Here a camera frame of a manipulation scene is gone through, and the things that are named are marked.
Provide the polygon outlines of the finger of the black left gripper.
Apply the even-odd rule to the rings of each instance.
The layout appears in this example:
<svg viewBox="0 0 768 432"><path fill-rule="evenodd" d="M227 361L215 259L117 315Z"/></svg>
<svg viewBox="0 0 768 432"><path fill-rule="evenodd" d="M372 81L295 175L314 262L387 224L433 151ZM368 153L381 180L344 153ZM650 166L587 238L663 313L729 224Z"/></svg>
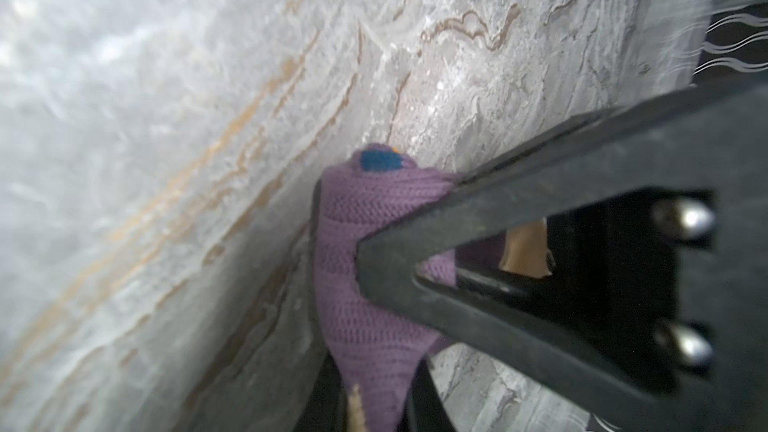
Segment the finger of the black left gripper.
<svg viewBox="0 0 768 432"><path fill-rule="evenodd" d="M567 121L477 168L533 219L455 290L555 325L549 381L626 431L767 427L767 78Z"/></svg>

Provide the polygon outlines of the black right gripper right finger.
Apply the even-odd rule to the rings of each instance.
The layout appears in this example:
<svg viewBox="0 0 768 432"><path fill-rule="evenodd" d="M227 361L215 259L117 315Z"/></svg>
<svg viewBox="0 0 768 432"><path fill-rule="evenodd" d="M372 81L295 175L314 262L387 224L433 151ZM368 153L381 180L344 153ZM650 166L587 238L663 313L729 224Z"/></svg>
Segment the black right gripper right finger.
<svg viewBox="0 0 768 432"><path fill-rule="evenodd" d="M426 360L419 363L406 399L404 430L409 432L456 431L440 399Z"/></svg>

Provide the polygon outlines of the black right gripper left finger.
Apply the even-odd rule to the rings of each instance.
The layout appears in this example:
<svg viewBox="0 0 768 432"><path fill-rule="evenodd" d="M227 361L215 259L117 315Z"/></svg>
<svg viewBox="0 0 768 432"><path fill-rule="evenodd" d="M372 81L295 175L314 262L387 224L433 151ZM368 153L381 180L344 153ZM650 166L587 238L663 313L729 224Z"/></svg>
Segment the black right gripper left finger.
<svg viewBox="0 0 768 432"><path fill-rule="evenodd" d="M347 395L330 354L325 356L308 402L294 432L345 432Z"/></svg>

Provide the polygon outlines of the purple striped sock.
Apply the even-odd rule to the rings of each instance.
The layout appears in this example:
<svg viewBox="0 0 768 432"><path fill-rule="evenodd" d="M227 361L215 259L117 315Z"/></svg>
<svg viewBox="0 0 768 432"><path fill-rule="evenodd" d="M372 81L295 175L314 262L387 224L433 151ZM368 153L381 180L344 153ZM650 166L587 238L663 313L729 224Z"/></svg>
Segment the purple striped sock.
<svg viewBox="0 0 768 432"><path fill-rule="evenodd" d="M395 431L419 363L442 338L549 381L555 325L455 290L456 249L533 214L497 172L474 184L371 144L322 175L314 284L347 395L347 430Z"/></svg>

